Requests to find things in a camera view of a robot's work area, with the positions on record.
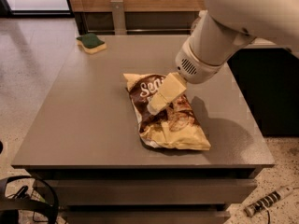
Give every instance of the green scouring pad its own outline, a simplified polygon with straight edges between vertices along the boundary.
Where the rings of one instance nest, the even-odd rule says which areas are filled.
[[[81,45],[85,52],[89,54],[94,54],[107,48],[106,43],[100,40],[95,34],[86,34],[77,37],[77,44]]]

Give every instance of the metal bracket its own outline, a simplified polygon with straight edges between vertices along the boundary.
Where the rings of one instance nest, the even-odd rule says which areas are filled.
[[[123,0],[111,0],[111,6],[115,35],[127,35]]]

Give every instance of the terrazzo floor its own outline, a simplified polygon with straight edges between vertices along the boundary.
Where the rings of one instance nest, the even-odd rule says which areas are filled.
[[[78,51],[77,36],[73,19],[0,19],[0,179],[26,174],[10,164],[64,61]],[[249,218],[244,207],[281,186],[299,188],[299,138],[265,140],[276,165],[262,170],[258,188],[242,204],[229,207],[232,217],[225,224],[267,223],[265,211]],[[271,224],[299,224],[299,189],[269,210]]]

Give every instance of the floor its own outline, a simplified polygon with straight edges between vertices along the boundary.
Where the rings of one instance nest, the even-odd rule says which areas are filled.
[[[0,179],[24,175],[10,166],[66,58],[78,51],[73,19],[0,19]],[[276,166],[258,176],[258,188],[242,204],[229,207],[225,224],[268,223],[265,211],[249,218],[244,207],[281,186],[299,188],[299,138],[266,137]],[[269,210],[271,224],[299,223],[299,189]],[[21,223],[34,223],[30,218]]]

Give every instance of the table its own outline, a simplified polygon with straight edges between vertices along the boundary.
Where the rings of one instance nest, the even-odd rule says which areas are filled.
[[[54,186],[69,223],[223,223],[274,165],[228,65],[186,93],[209,151],[142,144],[122,74],[175,71],[186,38],[101,36],[106,50],[69,56],[12,162]]]

